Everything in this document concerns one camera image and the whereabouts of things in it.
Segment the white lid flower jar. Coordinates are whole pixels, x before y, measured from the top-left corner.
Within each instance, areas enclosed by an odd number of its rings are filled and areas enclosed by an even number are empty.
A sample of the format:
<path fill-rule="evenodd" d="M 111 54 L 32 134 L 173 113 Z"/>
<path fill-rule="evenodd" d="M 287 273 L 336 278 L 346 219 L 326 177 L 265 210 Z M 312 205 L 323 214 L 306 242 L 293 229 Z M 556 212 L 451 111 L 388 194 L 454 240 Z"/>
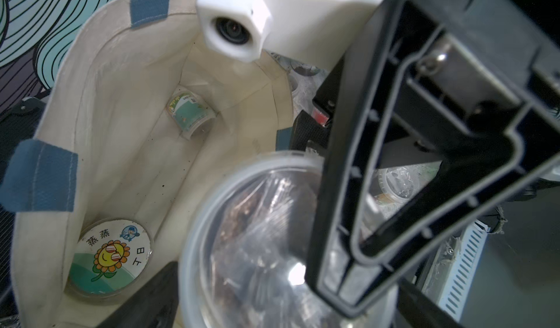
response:
<path fill-rule="evenodd" d="M 131 219 L 106 219 L 87 228 L 77 242 L 69 286 L 83 297 L 124 292 L 143 274 L 153 250 L 147 229 Z"/>

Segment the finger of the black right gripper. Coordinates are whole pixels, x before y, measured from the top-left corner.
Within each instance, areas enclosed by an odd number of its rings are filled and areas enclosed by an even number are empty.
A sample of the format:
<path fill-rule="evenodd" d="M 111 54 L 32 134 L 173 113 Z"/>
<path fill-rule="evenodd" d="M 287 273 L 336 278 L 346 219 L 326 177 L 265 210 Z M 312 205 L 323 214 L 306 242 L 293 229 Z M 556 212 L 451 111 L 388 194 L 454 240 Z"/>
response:
<path fill-rule="evenodd" d="M 354 319 L 559 162 L 559 45 L 514 0 L 384 0 L 331 76 L 306 283 Z"/>

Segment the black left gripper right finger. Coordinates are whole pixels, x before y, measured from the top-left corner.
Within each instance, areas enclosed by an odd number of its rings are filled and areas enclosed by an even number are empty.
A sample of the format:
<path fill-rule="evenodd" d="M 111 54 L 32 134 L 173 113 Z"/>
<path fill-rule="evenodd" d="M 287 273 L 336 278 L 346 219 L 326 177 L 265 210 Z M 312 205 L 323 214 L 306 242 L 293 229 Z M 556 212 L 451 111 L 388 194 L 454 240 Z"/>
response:
<path fill-rule="evenodd" d="M 398 281 L 398 311 L 412 327 L 462 328 L 450 315 L 441 310 L 414 284 L 406 279 Z"/>

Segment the orange label jar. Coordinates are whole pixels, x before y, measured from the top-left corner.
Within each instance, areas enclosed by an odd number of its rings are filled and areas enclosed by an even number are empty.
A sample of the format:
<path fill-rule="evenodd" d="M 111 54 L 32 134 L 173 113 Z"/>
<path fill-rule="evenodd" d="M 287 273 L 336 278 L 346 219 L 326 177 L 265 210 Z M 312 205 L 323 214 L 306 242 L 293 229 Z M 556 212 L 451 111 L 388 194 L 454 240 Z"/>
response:
<path fill-rule="evenodd" d="M 278 151 L 223 176 L 202 200 L 179 261 L 185 327 L 389 327 L 398 291 L 348 319 L 310 290 L 306 258 L 321 157 Z"/>

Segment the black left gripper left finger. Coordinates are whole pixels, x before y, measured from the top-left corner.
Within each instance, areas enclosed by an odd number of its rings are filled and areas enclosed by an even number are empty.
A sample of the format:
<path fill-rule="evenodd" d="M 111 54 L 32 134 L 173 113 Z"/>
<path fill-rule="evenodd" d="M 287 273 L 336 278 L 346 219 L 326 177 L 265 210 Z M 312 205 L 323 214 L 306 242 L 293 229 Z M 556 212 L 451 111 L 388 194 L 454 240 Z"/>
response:
<path fill-rule="evenodd" d="M 179 306 L 179 264 L 169 262 L 98 327 L 173 327 Z"/>

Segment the teal bee label jar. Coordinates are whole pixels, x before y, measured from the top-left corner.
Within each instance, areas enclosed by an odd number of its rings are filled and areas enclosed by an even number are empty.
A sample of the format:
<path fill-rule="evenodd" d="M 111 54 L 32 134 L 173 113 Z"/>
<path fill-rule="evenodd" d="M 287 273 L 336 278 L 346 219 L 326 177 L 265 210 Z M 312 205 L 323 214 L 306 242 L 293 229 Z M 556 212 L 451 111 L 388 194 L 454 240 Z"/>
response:
<path fill-rule="evenodd" d="M 188 141 L 209 133 L 214 125 L 214 109 L 199 95 L 178 86 L 166 105 L 167 113 Z"/>

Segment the cream canvas tote bag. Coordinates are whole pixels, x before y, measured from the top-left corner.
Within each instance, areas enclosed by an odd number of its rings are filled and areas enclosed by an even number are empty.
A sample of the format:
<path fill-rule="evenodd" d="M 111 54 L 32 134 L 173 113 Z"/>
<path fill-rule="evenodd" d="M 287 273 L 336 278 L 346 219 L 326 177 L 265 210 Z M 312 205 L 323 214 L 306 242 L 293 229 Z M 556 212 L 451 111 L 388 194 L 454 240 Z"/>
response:
<path fill-rule="evenodd" d="M 15 217 L 10 277 L 21 327 L 94 327 L 178 258 L 188 223 L 235 165 L 286 149 L 293 96 L 273 52 L 241 62 L 208 47 L 196 0 L 113 0 L 80 28 L 31 138 L 1 183 Z M 191 141 L 167 113 L 178 86 L 216 113 Z M 108 298 L 73 292 L 77 242 L 91 225 L 131 219 L 150 261 Z"/>

